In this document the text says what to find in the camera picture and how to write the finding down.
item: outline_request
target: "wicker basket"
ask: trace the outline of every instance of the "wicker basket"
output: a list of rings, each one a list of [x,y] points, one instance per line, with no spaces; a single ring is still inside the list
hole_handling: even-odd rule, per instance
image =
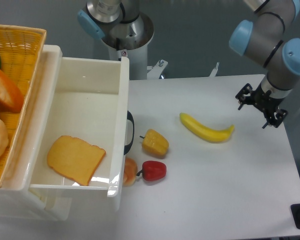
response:
[[[1,70],[17,84],[24,95],[20,113],[0,112],[0,119],[7,127],[9,138],[8,147],[0,157],[0,187],[14,159],[46,34],[44,29],[0,25]]]

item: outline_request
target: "toy bread slice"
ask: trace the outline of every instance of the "toy bread slice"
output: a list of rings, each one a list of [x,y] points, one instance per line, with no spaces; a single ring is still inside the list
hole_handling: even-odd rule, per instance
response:
[[[106,151],[80,138],[63,135],[50,148],[47,164],[58,174],[88,186]]]

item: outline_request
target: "banana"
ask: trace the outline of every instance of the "banana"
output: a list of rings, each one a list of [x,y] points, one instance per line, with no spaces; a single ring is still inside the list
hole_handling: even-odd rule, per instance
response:
[[[180,120],[192,133],[211,143],[220,143],[228,140],[235,129],[235,126],[231,125],[223,130],[214,130],[202,125],[186,113],[180,113]]]

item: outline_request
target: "blue joint cap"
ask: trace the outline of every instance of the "blue joint cap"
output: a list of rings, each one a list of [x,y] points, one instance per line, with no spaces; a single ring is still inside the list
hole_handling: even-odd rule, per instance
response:
[[[300,38],[291,39],[283,46],[282,58],[285,66],[300,76]]]
[[[94,39],[102,39],[105,36],[101,28],[82,9],[77,13],[77,19],[83,30]]]
[[[235,28],[229,40],[229,47],[240,56],[245,54],[254,24],[251,21],[243,20]]]
[[[294,6],[295,6],[295,16],[294,19],[298,16],[300,12],[300,0],[293,0]]]

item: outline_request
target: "bread roll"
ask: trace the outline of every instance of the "bread roll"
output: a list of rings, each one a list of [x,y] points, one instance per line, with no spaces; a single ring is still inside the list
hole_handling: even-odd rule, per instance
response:
[[[136,181],[138,166],[132,158],[126,157],[124,162],[123,186],[131,186]]]
[[[24,100],[18,86],[0,70],[0,109],[20,113]]]

